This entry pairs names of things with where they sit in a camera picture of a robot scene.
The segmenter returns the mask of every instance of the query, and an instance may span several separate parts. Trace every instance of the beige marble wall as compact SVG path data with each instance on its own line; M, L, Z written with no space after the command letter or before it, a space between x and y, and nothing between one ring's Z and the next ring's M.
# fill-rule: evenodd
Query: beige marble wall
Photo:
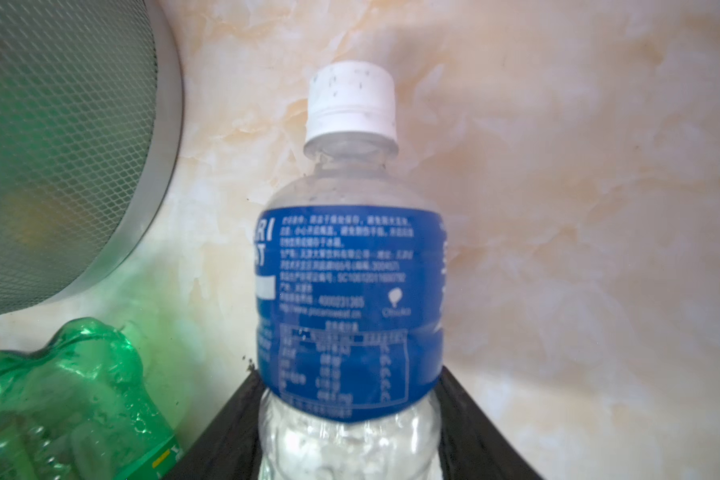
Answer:
M163 208L0 348L124 326L194 438L255 351L251 227L311 169L308 78L365 59L398 85L390 170L444 212L446 364L489 417L550 479L720 478L720 0L162 4L186 90Z

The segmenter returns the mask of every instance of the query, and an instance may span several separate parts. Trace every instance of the white rectangle on label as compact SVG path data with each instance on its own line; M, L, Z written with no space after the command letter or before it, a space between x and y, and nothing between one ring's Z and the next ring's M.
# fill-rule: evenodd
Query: white rectangle on label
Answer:
M256 275L256 296L261 300L275 299L275 276Z

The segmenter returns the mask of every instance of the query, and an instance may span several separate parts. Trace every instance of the bottle shoulder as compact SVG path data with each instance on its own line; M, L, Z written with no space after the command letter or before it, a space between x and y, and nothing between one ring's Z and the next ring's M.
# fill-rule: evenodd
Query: bottle shoulder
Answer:
M383 170L327 172L299 178L275 192L266 210L313 205L396 206L438 212L434 202Z

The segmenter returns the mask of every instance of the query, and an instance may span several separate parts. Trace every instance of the blue label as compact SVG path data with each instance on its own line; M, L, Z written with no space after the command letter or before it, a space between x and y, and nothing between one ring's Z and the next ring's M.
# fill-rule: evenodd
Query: blue label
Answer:
M439 215L294 206L264 212L254 239L259 371L276 395L359 422L432 390L443 352Z

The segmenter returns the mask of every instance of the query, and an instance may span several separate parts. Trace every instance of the green label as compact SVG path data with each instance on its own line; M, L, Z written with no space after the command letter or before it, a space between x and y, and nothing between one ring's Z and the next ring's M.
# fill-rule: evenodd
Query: green label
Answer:
M125 468L115 480L157 480L167 474L183 455L176 437L171 437Z

